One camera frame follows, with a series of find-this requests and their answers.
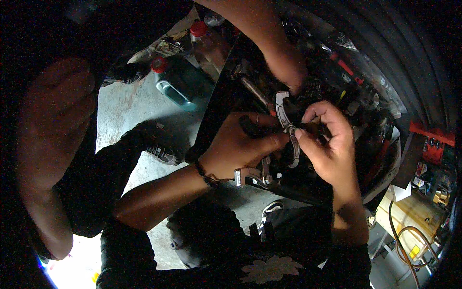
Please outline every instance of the red cap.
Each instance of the red cap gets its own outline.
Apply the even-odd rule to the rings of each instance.
[[[204,36],[207,33],[208,26],[204,21],[195,22],[191,25],[191,34],[196,37]]]
[[[167,68],[167,60],[161,56],[151,61],[151,70],[155,73],[162,73]]]

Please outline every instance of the yellow label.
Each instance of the yellow label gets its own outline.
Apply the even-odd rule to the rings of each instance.
[[[412,251],[409,253],[409,257],[411,257],[411,259],[414,259],[414,257],[417,256],[419,252],[420,248],[417,247],[417,245],[415,245],[414,248],[412,248]]]

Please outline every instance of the yellow tag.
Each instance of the yellow tag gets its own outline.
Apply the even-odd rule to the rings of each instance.
[[[412,248],[412,251],[409,253],[409,257],[411,257],[411,259],[414,259],[414,257],[417,256],[419,252],[420,248],[417,247],[417,245],[415,245],[414,248]]]
[[[98,276],[99,276],[98,272],[95,272],[95,273],[93,274],[93,276],[91,277],[91,280],[92,280],[94,283],[96,283],[96,279],[98,279]]]
[[[337,104],[339,104],[342,101],[343,96],[345,95],[346,91],[342,91],[342,94],[340,95],[339,100],[337,101]]]

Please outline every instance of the hose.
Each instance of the hose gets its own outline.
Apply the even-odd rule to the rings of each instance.
[[[415,281],[415,284],[417,285],[417,289],[419,289],[420,284],[419,284],[419,280],[417,279],[417,274],[415,273],[414,268],[412,266],[412,263],[409,260],[409,257],[407,256],[406,252],[404,251],[404,248],[403,248],[403,246],[401,244],[401,241],[398,238],[398,234],[396,234],[395,227],[393,226],[393,219],[391,218],[391,206],[392,205],[393,205],[393,201],[390,202],[390,206],[388,207],[388,220],[390,221],[391,231],[393,232],[393,236],[395,237],[395,240],[396,240],[396,246],[397,246],[396,252],[398,252],[398,248],[399,248],[401,253],[405,257],[405,259],[406,259],[405,263],[408,265],[409,270],[412,273],[412,277],[414,277],[414,281]]]
[[[407,230],[411,230],[411,231],[416,232],[416,233],[424,240],[425,245],[426,245],[427,248],[430,250],[430,252],[432,253],[433,257],[434,257],[436,260],[438,260],[438,257],[436,256],[435,251],[433,250],[432,246],[430,245],[430,242],[429,242],[428,239],[424,236],[424,234],[423,234],[419,229],[417,229],[416,227],[413,227],[413,226],[404,227],[404,228],[398,233],[398,238],[401,236],[401,234],[402,234],[404,231],[407,231]],[[406,262],[401,254],[398,254],[398,257],[400,257],[401,261],[403,261],[404,263]],[[429,264],[429,262],[423,263],[423,264],[420,264],[420,265],[412,264],[412,266],[413,266],[414,268],[424,268],[424,267],[427,266],[428,264]]]

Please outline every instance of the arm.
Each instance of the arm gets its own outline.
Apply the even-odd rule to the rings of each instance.
[[[256,113],[245,113],[256,121]],[[199,159],[207,175],[215,179],[232,179],[234,170],[256,166],[261,159],[289,141],[287,134],[250,139],[239,125],[243,113],[232,113],[223,122],[210,148]],[[259,124],[277,124],[277,118],[260,115]],[[138,186],[116,204],[113,215],[132,228],[149,231],[176,209],[188,204],[209,190],[194,165]]]
[[[267,0],[195,0],[233,23],[260,48],[268,67],[292,93],[306,75],[303,57],[287,41],[274,5]]]
[[[45,246],[57,260],[72,249],[73,237],[61,200],[53,189],[20,189],[21,198]]]
[[[369,231],[356,175],[353,131],[342,113],[327,101],[308,107],[302,122],[308,123],[316,116],[332,135],[326,147],[302,129],[295,136],[318,175],[333,187],[332,241],[338,245],[365,244]]]
[[[56,259],[73,245],[72,230],[53,186],[83,140],[95,109],[93,75],[69,58],[54,63],[31,83],[21,107],[17,143],[19,193],[44,245]]]
[[[113,215],[132,228],[149,231],[208,190],[194,165],[187,166],[127,192],[115,206]]]

